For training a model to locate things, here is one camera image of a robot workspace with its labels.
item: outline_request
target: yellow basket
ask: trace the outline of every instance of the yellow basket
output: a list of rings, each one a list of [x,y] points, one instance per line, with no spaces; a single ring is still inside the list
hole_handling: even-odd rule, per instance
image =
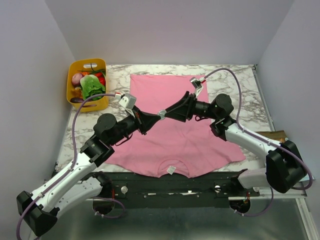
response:
[[[70,65],[69,72],[68,72],[68,79],[66,82],[66,99],[68,102],[75,107],[75,109],[79,109],[81,103],[74,103],[70,100],[75,96],[72,92],[75,87],[72,85],[71,79],[74,74],[81,73],[81,71],[97,71],[100,69],[106,70],[106,62],[100,58],[91,58],[91,59],[83,59],[79,61],[75,61]],[[105,91],[108,92],[108,77],[105,76]],[[103,110],[108,107],[109,99],[107,96],[104,96],[96,101],[89,101],[85,103],[85,105],[81,108],[80,112],[91,112],[91,111],[98,111]]]

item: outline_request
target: white wall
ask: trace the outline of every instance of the white wall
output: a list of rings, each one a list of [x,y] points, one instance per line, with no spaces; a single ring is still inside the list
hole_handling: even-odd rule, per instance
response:
[[[74,57],[43,0],[2,1],[0,32],[0,239],[13,240],[16,196],[54,169]]]
[[[256,64],[293,0],[45,0],[76,59]]]
[[[296,0],[258,65],[258,77],[277,130],[297,144],[320,178],[320,1]],[[320,232],[316,184],[308,203]]]

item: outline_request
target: pink shirt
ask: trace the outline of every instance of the pink shirt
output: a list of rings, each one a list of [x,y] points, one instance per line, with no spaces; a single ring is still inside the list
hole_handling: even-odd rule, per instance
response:
[[[137,98],[135,105],[141,111],[157,114],[180,100],[186,91],[194,92],[192,77],[201,76],[131,75],[130,93]],[[206,83],[198,100],[209,101]],[[168,174],[172,166],[175,173],[194,178],[244,160],[239,146],[215,137],[210,124],[210,119],[180,122],[165,118],[146,135],[136,131],[129,141],[114,146],[115,153],[107,163],[151,177]]]

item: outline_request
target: marble surface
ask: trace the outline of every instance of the marble surface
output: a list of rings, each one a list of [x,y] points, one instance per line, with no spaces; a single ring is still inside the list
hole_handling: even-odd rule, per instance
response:
[[[109,91],[128,93],[130,91],[130,75],[205,75],[217,68],[230,68],[240,81],[242,89],[242,107],[240,112],[240,123],[253,131],[270,131],[265,108],[261,100],[258,87],[249,65],[108,65],[107,76],[109,78]],[[216,95],[225,93],[230,95],[234,111],[231,114],[236,118],[239,105],[239,93],[237,84],[232,75],[225,71],[211,75],[207,80],[209,101]],[[73,108],[70,114],[64,141],[56,163],[56,170],[60,171],[73,159],[73,145],[71,138],[72,120],[75,116]],[[123,108],[119,107],[118,101],[112,97],[107,109],[88,113],[80,113],[75,123],[75,139],[77,150],[94,133],[93,126],[98,117],[103,113],[114,114],[118,121],[127,116]],[[259,169],[264,162],[254,154],[242,149],[246,160],[230,163],[216,171],[240,171],[242,169]],[[112,164],[103,163],[97,171],[106,172],[128,172],[126,169]]]

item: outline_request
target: green leafy vegetable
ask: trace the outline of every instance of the green leafy vegetable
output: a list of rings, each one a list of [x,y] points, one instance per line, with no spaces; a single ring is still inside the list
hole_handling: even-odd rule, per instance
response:
[[[96,94],[106,93],[106,87],[99,82],[99,79],[95,75],[85,75],[83,78],[81,78],[80,84],[82,87],[82,97],[84,100]],[[92,100],[95,101],[100,98],[102,98],[102,96],[94,97]]]

